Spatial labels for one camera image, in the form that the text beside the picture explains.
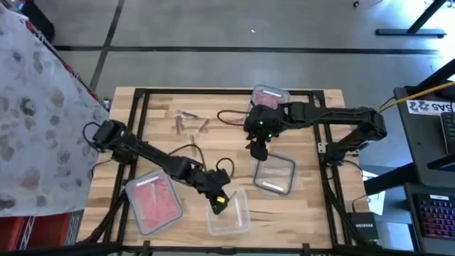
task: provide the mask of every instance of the sticker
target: sticker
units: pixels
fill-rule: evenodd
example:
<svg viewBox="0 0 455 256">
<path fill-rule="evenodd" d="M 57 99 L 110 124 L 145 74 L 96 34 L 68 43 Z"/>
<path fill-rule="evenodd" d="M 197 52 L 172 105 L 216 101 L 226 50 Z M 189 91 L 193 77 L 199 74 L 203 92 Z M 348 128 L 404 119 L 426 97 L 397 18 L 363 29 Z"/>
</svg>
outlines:
<svg viewBox="0 0 455 256">
<path fill-rule="evenodd" d="M 279 95 L 278 93 L 275 93 L 275 92 L 270 92 L 270 91 L 266 91 L 266 90 L 262 90 L 264 93 L 267 93 L 268 95 L 274 95 L 274 96 L 277 96 L 277 97 L 281 97 L 281 95 Z"/>
<path fill-rule="evenodd" d="M 273 189 L 281 191 L 281 192 L 284 191 L 284 189 L 282 187 L 278 187 L 278 186 L 272 185 L 272 184 L 270 184 L 268 182 L 262 182 L 262 185 L 268 186 L 269 188 L 273 188 Z"/>
<path fill-rule="evenodd" d="M 440 115 L 443 112 L 452 112 L 454 103 L 435 102 L 429 100 L 407 100 L 407 110 L 410 114 Z"/>
<path fill-rule="evenodd" d="M 439 199 L 439 200 L 449 200 L 448 196 L 436 196 L 436 195 L 429 195 L 431 199 Z"/>
<path fill-rule="evenodd" d="M 225 202 L 226 202 L 226 200 L 225 200 L 223 197 L 221 197 L 221 196 L 218 196 L 218 197 L 216 198 L 216 200 L 217 200 L 218 202 L 220 202 L 220 203 L 225 203 Z"/>
<path fill-rule="evenodd" d="M 153 177 L 153 178 L 148 178 L 148 179 L 145 180 L 145 181 L 141 181 L 141 182 L 136 183 L 136 186 L 142 186 L 142 185 L 144 185 L 144 184 L 147 184 L 148 182 L 155 181 L 155 180 L 157 180 L 158 178 L 159 178 L 158 176 L 155 176 L 155 177 Z"/>
</svg>

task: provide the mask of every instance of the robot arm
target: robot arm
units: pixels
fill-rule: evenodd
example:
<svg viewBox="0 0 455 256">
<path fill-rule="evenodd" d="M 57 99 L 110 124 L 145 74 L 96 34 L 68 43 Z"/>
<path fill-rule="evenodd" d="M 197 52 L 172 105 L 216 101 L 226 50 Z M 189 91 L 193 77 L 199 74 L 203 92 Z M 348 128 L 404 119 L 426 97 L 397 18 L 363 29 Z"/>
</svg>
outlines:
<svg viewBox="0 0 455 256">
<path fill-rule="evenodd" d="M 279 104 L 275 110 L 255 105 L 245 119 L 243 129 L 248 133 L 251 156 L 265 161 L 266 142 L 287 129 L 301 129 L 313 124 L 356 124 L 357 128 L 339 142 L 326 145 L 326 163 L 340 165 L 346 152 L 362 149 L 366 141 L 378 141 L 387 136 L 384 119 L 374 109 L 315 107 L 305 102 Z"/>
<path fill-rule="evenodd" d="M 203 193 L 210 201 L 214 214 L 221 213 L 228 206 L 229 198 L 222 189 L 230 182 L 225 169 L 205 171 L 205 167 L 196 160 L 170 156 L 137 139 L 121 122 L 104 121 L 93 136 L 90 146 L 98 151 L 112 150 L 112 159 L 119 163 L 130 164 L 137 156 L 142 156 L 157 164 L 173 180 Z"/>
</svg>

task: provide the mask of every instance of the container lid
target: container lid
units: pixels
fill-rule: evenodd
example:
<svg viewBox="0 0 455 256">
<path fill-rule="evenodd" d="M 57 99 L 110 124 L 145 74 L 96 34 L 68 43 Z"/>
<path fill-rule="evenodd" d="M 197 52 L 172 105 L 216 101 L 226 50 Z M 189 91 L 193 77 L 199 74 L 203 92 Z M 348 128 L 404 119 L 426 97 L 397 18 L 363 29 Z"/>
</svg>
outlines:
<svg viewBox="0 0 455 256">
<path fill-rule="evenodd" d="M 251 96 L 255 105 L 266 105 L 274 110 L 278 104 L 289 102 L 290 98 L 288 91 L 266 85 L 256 85 Z"/>
<path fill-rule="evenodd" d="M 230 235 L 245 233 L 250 230 L 251 219 L 248 209 L 247 193 L 244 189 L 225 190 L 230 200 L 220 214 L 215 215 L 207 205 L 208 232 L 211 235 Z"/>
<path fill-rule="evenodd" d="M 282 196 L 291 193 L 296 163 L 278 154 L 269 154 L 266 161 L 258 161 L 253 184 L 258 188 Z"/>
<path fill-rule="evenodd" d="M 181 203 L 169 177 L 153 171 L 125 185 L 142 235 L 150 235 L 176 222 L 183 215 Z"/>
</svg>

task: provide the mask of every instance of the patterned fabric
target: patterned fabric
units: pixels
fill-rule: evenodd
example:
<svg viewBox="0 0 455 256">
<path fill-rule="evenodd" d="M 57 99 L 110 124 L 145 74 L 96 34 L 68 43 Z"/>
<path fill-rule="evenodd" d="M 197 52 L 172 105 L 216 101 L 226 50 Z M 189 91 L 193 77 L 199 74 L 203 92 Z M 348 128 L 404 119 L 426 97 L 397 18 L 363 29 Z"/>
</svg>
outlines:
<svg viewBox="0 0 455 256">
<path fill-rule="evenodd" d="M 0 217 L 83 209 L 97 152 L 82 137 L 108 118 L 62 63 L 0 4 Z M 87 128 L 87 137 L 96 127 Z"/>
</svg>

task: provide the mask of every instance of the wooden tabletop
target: wooden tabletop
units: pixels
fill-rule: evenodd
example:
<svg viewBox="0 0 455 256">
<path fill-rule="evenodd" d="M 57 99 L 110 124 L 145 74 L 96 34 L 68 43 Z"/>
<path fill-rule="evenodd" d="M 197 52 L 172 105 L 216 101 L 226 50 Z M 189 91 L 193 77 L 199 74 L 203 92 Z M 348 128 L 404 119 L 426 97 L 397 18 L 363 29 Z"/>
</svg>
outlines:
<svg viewBox="0 0 455 256">
<path fill-rule="evenodd" d="M 134 89 L 134 87 L 116 89 L 110 112 L 111 119 L 127 123 Z M 344 107 L 341 90 L 324 90 L 324 93 L 327 107 Z M 171 151 L 184 144 L 190 144 L 189 134 L 195 133 L 205 119 L 210 119 L 208 133 L 197 134 L 195 143 L 203 149 L 209 169 L 214 169 L 216 161 L 223 157 L 229 157 L 235 162 L 235 175 L 227 187 L 246 190 L 251 230 L 243 234 L 212 236 L 207 229 L 205 211 L 207 199 L 197 194 L 194 188 L 174 182 L 183 205 L 182 219 L 157 234 L 143 236 L 138 231 L 134 214 L 130 209 L 125 245 L 142 245 L 145 240 L 150 240 L 154 246 L 299 248 L 302 243 L 307 242 L 314 248 L 331 247 L 313 129 L 288 130 L 280 138 L 273 138 L 269 150 L 296 162 L 296 178 L 290 195 L 285 197 L 267 195 L 252 183 L 253 168 L 257 162 L 245 149 L 247 135 L 242 127 L 227 126 L 216 118 L 220 110 L 245 111 L 249 100 L 249 95 L 150 95 L 142 139 L 163 151 Z M 139 110 L 136 112 L 133 132 L 137 130 L 141 101 L 138 104 Z M 305 96 L 292 96 L 291 101 L 308 99 Z M 181 136 L 176 134 L 174 116 L 177 110 L 201 117 L 198 120 L 184 120 L 186 128 Z M 223 118 L 241 117 L 238 114 L 226 114 Z M 350 127 L 331 125 L 331 131 L 333 140 L 338 141 L 350 132 Z M 191 149 L 185 149 L 179 154 L 200 161 L 199 156 L 194 155 Z M 109 158 L 110 154 L 103 154 L 99 161 Z M 357 159 L 351 156 L 347 156 L 347 159 L 357 162 Z M 230 170 L 228 163 L 221 166 Z M 136 176 L 155 170 L 159 170 L 159 167 L 139 158 Z M 365 195 L 361 173 L 357 167 L 349 163 L 339 170 L 346 208 L 350 211 L 352 200 Z M 105 216 L 116 175 L 117 163 L 113 161 L 96 168 L 78 240 L 86 238 Z M 357 211 L 368 211 L 368 204 L 365 199 L 358 200 L 355 202 L 355 208 Z M 343 242 L 341 222 L 335 210 L 334 212 L 338 240 Z M 112 240 L 117 238 L 119 216 L 120 214 L 117 214 L 114 223 Z"/>
</svg>

